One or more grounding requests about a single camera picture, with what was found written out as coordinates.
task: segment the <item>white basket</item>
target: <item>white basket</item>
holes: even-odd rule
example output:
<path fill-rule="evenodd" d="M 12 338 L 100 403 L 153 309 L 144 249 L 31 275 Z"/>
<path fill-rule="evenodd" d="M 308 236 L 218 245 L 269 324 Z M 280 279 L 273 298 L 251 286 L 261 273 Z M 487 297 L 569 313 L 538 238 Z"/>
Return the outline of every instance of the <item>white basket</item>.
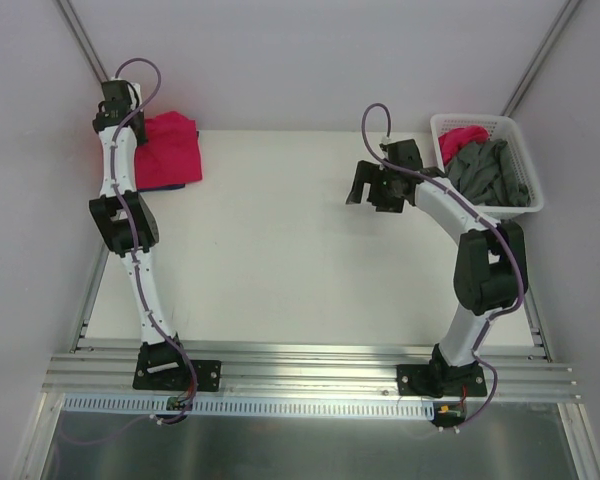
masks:
<path fill-rule="evenodd" d="M 538 212 L 544 207 L 544 197 L 540 189 L 538 175 L 533 167 L 531 156 L 522 139 L 522 133 L 516 122 L 509 117 L 497 115 L 465 115 L 465 114 L 438 114 L 431 117 L 431 133 L 433 134 L 433 145 L 436 151 L 436 164 L 444 171 L 442 154 L 438 137 L 454 128 L 479 125 L 489 132 L 490 140 L 506 140 L 511 150 L 513 169 L 518 181 L 529 189 L 530 202 L 528 207 L 492 207 L 488 205 L 476 205 L 476 209 L 499 220 L 517 217 L 527 212 Z"/>

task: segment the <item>white wall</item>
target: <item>white wall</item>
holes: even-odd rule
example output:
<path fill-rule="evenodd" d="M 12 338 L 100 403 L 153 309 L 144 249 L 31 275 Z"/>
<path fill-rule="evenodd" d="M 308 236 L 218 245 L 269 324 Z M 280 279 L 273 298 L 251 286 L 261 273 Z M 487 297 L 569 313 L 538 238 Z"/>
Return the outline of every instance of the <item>white wall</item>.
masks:
<path fill-rule="evenodd" d="M 100 94 L 77 52 L 50 0 L 0 2 L 0 479 L 97 245 Z"/>
<path fill-rule="evenodd" d="M 516 115 L 546 208 L 526 219 L 531 279 L 600 443 L 600 0 L 587 0 Z"/>
<path fill-rule="evenodd" d="M 110 74 L 136 55 L 162 67 L 149 112 L 178 109 L 207 130 L 353 131 L 384 101 L 396 131 L 427 131 L 434 113 L 500 112 L 563 1 L 74 4 Z"/>

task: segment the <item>white table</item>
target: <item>white table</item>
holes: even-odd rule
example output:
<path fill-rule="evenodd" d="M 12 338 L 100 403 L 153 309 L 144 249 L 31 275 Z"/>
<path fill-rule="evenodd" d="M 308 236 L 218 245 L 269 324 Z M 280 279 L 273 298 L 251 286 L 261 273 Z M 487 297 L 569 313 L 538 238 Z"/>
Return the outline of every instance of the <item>white table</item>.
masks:
<path fill-rule="evenodd" d="M 374 144 L 381 135 L 373 135 Z M 433 164 L 430 134 L 415 138 Z M 456 246 L 426 214 L 345 205 L 359 133 L 205 131 L 204 180 L 144 194 L 156 270 L 183 340 L 433 345 L 457 306 Z M 129 279 L 111 255 L 87 338 L 139 339 Z M 523 310 L 487 345 L 531 346 Z"/>

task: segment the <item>dark green cloth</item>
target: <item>dark green cloth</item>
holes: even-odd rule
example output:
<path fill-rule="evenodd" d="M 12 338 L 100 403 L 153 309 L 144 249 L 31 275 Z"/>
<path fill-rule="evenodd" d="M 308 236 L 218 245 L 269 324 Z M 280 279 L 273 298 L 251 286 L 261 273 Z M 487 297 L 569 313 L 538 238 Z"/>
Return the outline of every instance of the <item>dark green cloth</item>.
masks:
<path fill-rule="evenodd" d="M 445 170 L 451 184 L 474 205 L 529 205 L 529 189 L 518 182 L 506 140 L 471 142 Z"/>

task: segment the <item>red cloth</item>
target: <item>red cloth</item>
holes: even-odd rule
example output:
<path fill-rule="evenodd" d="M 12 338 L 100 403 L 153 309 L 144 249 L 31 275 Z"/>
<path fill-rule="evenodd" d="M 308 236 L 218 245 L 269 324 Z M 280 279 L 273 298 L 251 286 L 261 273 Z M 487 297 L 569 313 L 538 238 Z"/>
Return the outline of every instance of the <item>red cloth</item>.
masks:
<path fill-rule="evenodd" d="M 465 128 L 454 128 L 440 138 L 442 163 L 446 166 L 460 150 L 471 142 L 485 143 L 489 140 L 489 132 L 477 125 Z"/>
<path fill-rule="evenodd" d="M 198 129 L 194 120 L 167 112 L 145 121 L 149 142 L 136 149 L 138 190 L 202 180 Z"/>

